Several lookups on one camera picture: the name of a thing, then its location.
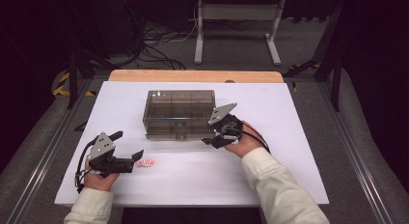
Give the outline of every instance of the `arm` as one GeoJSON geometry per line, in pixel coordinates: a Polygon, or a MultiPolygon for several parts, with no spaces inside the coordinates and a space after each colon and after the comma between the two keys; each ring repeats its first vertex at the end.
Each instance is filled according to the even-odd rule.
{"type": "Polygon", "coordinates": [[[119,177],[119,174],[110,174],[103,178],[96,174],[86,174],[84,177],[84,189],[78,195],[71,212],[64,218],[64,223],[107,223],[111,214],[112,194],[111,186],[119,177]]]}
{"type": "Polygon", "coordinates": [[[64,223],[107,223],[113,198],[111,192],[85,187],[64,218],[64,223]]]}
{"type": "MultiPolygon", "coordinates": [[[[250,125],[243,124],[244,131],[261,138],[250,125]]],[[[242,158],[247,180],[259,195],[268,223],[329,223],[310,194],[257,140],[243,135],[238,144],[225,148],[242,158]]]]}

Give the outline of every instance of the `person's left hand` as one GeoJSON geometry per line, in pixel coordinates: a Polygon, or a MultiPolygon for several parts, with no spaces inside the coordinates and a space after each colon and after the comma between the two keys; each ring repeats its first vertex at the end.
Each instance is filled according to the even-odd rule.
{"type": "MultiPolygon", "coordinates": [[[[88,160],[85,162],[85,169],[91,169],[88,160]]],[[[111,191],[112,184],[117,180],[120,174],[110,174],[108,177],[103,178],[99,174],[88,173],[84,177],[84,186],[101,191],[111,191]]]]}

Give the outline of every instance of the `clear container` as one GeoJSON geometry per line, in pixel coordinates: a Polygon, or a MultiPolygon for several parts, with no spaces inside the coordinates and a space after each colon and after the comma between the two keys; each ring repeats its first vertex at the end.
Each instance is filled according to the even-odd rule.
{"type": "Polygon", "coordinates": [[[144,114],[147,139],[213,137],[207,123],[215,107],[214,91],[149,91],[144,114]]]}

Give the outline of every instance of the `hand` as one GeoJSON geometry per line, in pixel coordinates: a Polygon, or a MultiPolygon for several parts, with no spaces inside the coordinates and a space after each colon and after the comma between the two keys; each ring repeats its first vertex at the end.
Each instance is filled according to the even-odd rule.
{"type": "MultiPolygon", "coordinates": [[[[85,169],[86,170],[91,169],[88,160],[85,162],[85,169]]],[[[103,178],[99,174],[88,173],[84,177],[84,186],[96,190],[109,192],[111,191],[112,184],[117,180],[119,176],[120,174],[110,174],[108,175],[108,177],[103,178]]]]}
{"type": "MultiPolygon", "coordinates": [[[[252,126],[251,128],[249,128],[250,126],[249,124],[247,124],[244,121],[242,121],[242,123],[243,123],[243,131],[246,131],[256,136],[257,138],[261,139],[262,136],[258,132],[256,132],[252,126]]],[[[260,142],[258,142],[254,138],[243,133],[240,141],[237,144],[229,144],[225,147],[225,149],[229,152],[236,154],[238,157],[242,158],[244,155],[246,155],[251,150],[254,150],[259,147],[261,147],[260,142]]]]}

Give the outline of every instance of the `white table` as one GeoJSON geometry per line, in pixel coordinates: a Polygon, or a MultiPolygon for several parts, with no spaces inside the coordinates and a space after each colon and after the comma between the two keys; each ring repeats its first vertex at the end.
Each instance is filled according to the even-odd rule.
{"type": "Polygon", "coordinates": [[[135,165],[114,184],[114,204],[124,207],[257,207],[240,160],[200,140],[152,141],[142,122],[149,90],[214,90],[216,105],[237,102],[232,114],[263,134],[271,153],[293,173],[319,204],[328,198],[285,83],[105,82],[87,127],[67,169],[55,203],[72,205],[79,156],[100,132],[123,131],[114,156],[129,158],[144,149],[156,160],[150,168],[135,165]]]}

